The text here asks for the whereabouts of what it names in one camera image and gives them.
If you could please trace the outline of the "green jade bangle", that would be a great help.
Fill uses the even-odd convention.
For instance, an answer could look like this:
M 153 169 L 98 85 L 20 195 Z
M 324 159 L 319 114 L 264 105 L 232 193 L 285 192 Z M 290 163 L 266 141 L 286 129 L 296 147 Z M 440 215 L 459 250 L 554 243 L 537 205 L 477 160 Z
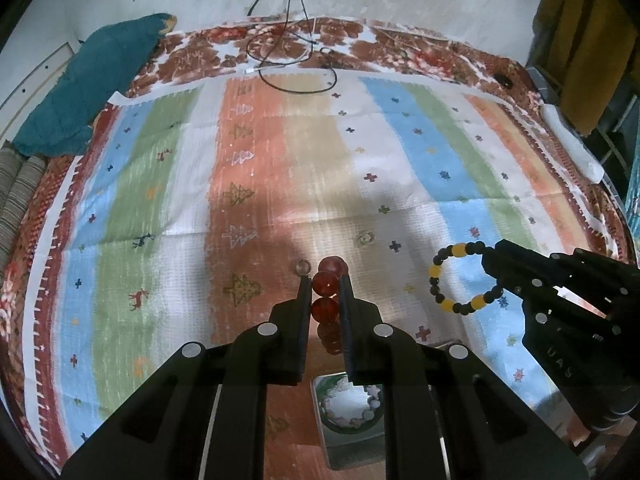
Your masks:
M 312 392 L 322 426 L 336 434 L 363 434 L 384 417 L 382 387 L 355 385 L 345 372 L 314 378 Z

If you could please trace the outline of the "small black object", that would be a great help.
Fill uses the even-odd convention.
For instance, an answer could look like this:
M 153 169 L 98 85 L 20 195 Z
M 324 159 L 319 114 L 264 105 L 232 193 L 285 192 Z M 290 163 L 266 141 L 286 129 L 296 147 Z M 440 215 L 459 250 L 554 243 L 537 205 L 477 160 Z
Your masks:
M 498 82 L 498 84 L 500 84 L 501 87 L 506 88 L 506 89 L 511 89 L 513 87 L 513 81 L 510 77 L 506 76 L 505 74 L 502 73 L 494 73 L 494 79 L 495 81 Z

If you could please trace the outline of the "white oblong object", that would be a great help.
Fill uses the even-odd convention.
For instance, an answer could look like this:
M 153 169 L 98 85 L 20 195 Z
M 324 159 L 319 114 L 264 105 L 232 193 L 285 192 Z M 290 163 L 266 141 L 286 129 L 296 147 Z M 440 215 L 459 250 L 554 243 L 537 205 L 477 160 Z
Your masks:
M 588 148 L 582 144 L 582 141 L 574 135 L 573 130 L 562 117 L 560 110 L 553 104 L 544 103 L 540 107 L 540 114 L 544 122 L 558 138 L 578 171 L 591 183 L 601 183 L 605 174 L 604 168 Z

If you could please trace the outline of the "teal blanket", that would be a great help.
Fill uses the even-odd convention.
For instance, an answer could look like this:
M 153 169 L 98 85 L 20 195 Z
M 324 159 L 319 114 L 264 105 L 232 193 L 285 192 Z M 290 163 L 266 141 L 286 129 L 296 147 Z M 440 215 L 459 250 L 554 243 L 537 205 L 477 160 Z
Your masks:
M 157 13 L 93 32 L 22 123 L 14 148 L 26 157 L 85 154 L 96 116 L 114 93 L 127 91 L 176 23 L 175 16 Z

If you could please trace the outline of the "teal hanging cloth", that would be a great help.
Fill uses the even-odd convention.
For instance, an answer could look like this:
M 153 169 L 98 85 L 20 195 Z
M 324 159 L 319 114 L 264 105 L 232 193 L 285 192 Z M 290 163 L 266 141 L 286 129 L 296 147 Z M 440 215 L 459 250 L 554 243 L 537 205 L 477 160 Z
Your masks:
M 629 165 L 628 188 L 625 208 L 628 226 L 634 239 L 636 252 L 639 252 L 639 49 L 631 59 L 628 72 L 630 85 L 629 113 L 623 122 L 623 133 L 627 162 Z

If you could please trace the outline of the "striped grey pillow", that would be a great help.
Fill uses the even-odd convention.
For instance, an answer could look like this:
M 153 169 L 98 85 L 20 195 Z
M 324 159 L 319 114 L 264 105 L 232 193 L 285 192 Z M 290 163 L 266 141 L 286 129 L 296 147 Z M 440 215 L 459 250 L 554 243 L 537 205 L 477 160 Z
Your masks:
M 41 156 L 25 157 L 6 141 L 1 147 L 1 273 L 9 263 L 17 232 L 46 170 Z

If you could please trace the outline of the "silver metal tin box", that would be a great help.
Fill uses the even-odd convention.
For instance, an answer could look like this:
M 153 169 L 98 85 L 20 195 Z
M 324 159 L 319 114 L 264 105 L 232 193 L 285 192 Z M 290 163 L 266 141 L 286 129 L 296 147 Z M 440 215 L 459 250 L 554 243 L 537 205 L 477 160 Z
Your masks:
M 331 470 L 385 460 L 385 402 L 380 385 L 354 385 L 345 372 L 311 382 L 323 455 Z

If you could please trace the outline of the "mustard yellow garment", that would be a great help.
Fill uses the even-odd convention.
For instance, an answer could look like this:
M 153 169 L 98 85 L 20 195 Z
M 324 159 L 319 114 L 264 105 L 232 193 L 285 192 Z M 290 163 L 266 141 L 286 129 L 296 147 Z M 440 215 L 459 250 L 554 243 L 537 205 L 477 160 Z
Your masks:
M 639 85 L 639 26 L 618 0 L 540 0 L 534 27 L 550 35 L 536 60 L 561 87 L 562 114 L 589 136 L 623 78 Z

